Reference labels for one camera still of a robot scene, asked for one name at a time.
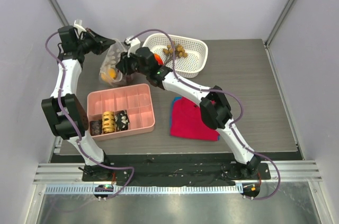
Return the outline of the clear polka dot zip bag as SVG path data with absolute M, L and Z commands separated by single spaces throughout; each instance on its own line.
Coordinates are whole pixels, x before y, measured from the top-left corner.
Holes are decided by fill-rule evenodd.
M 118 39 L 115 39 L 115 43 L 108 49 L 104 61 L 101 64 L 99 77 L 102 82 L 109 84 L 113 88 L 125 86 L 123 83 L 124 74 L 117 69 L 117 63 L 120 61 L 121 54 L 126 51 L 125 46 Z M 105 82 L 101 78 L 101 73 L 109 68 L 115 69 L 117 77 L 113 81 Z

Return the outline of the fake yellow grape bunch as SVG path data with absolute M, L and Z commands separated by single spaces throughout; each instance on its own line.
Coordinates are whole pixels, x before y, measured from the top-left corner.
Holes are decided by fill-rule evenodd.
M 171 44 L 168 44 L 166 48 L 163 49 L 164 55 L 167 57 L 175 56 L 175 58 L 187 58 L 188 53 L 185 51 L 183 46 L 181 44 L 176 44 L 173 41 L 173 46 Z

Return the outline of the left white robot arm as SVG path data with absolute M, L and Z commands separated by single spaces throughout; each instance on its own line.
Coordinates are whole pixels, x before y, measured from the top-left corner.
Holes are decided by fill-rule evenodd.
M 84 158 L 85 167 L 94 168 L 95 176 L 107 181 L 113 168 L 90 134 L 88 117 L 76 91 L 85 55 L 90 52 L 101 55 L 115 41 L 89 28 L 72 25 L 63 26 L 52 35 L 60 38 L 59 54 L 51 55 L 58 65 L 58 77 L 53 93 L 42 100 L 41 107 L 52 133 L 72 144 Z

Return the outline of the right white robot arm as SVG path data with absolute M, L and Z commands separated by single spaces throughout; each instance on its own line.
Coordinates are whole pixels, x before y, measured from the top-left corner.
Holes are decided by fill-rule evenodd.
M 241 176 L 250 179 L 258 173 L 261 159 L 237 129 L 226 93 L 220 87 L 201 86 L 179 76 L 173 69 L 160 65 L 147 47 L 138 48 L 135 53 L 123 52 L 117 69 L 124 75 L 140 73 L 151 85 L 195 103 L 202 122 L 217 131 L 232 150 Z

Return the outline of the dark red fake grapes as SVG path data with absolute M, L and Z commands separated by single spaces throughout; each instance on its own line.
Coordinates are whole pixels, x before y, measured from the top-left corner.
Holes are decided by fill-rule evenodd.
M 134 74 L 132 75 L 124 75 L 123 76 L 123 83 L 125 86 L 134 84 Z

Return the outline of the yellow fake fruit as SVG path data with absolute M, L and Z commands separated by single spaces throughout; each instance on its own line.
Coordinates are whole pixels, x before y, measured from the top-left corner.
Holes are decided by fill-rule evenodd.
M 108 70 L 101 73 L 101 78 L 105 82 L 110 82 L 115 80 L 117 77 L 117 73 L 114 68 L 109 68 Z

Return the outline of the pink divided organizer tray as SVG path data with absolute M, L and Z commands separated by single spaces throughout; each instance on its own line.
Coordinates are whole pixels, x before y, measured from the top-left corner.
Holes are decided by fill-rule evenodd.
M 147 84 L 137 84 L 89 93 L 87 96 L 87 116 L 89 122 L 100 120 L 102 114 L 106 111 L 114 113 L 126 111 L 130 124 L 125 131 L 92 135 L 96 141 L 152 132 L 154 129 L 154 109 L 150 88 Z

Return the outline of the white perforated plastic basket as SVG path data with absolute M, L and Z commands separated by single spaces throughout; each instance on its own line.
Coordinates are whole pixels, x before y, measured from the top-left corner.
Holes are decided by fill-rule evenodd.
M 175 46 L 181 46 L 184 49 L 185 57 L 175 58 L 175 71 L 178 75 L 185 78 L 196 77 L 204 69 L 208 57 L 208 46 L 201 40 L 170 35 Z M 170 45 L 166 35 L 154 33 L 147 37 L 143 46 L 148 47 L 151 52 L 158 55 L 165 66 L 172 68 L 172 56 L 166 54 L 164 50 Z

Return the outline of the black white patterned sock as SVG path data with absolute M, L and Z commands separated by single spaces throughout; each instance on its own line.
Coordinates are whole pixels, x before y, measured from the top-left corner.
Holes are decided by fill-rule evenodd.
M 125 131 L 129 129 L 130 120 L 126 110 L 117 111 L 114 113 L 115 130 Z

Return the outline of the yellow patterned rolled sock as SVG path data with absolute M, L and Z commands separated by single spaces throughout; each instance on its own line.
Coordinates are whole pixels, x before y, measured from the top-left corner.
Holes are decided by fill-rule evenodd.
M 103 134 L 115 132 L 114 112 L 106 111 L 102 114 L 102 132 Z

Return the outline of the brown patterned rolled sock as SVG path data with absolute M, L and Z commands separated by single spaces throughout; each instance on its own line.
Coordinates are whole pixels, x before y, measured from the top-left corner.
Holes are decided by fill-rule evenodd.
M 90 134 L 92 136 L 99 136 L 102 133 L 102 120 L 90 121 Z

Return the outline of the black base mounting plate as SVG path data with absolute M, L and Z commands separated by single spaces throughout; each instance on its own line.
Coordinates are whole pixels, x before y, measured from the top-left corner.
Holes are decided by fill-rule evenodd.
M 158 187 L 233 185 L 235 180 L 273 177 L 266 158 L 262 158 L 257 170 L 251 174 L 236 164 L 231 153 L 108 155 L 106 160 L 114 167 L 131 166 L 135 170 L 84 167 L 80 155 L 54 154 L 51 159 L 52 163 L 76 163 L 84 182 L 117 182 L 120 186 L 130 177 L 130 186 Z

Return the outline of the right aluminium frame post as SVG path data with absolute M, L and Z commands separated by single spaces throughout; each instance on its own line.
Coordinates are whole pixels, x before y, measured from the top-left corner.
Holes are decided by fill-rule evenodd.
M 282 24 L 284 23 L 285 19 L 287 18 L 287 16 L 289 15 L 290 11 L 292 10 L 294 4 L 296 3 L 297 0 L 287 0 L 287 2 L 285 3 L 278 19 L 276 20 L 267 40 L 264 42 L 264 46 L 268 49 L 270 47 L 270 45 L 272 44 L 275 36 L 277 35 L 280 27 L 282 26 Z

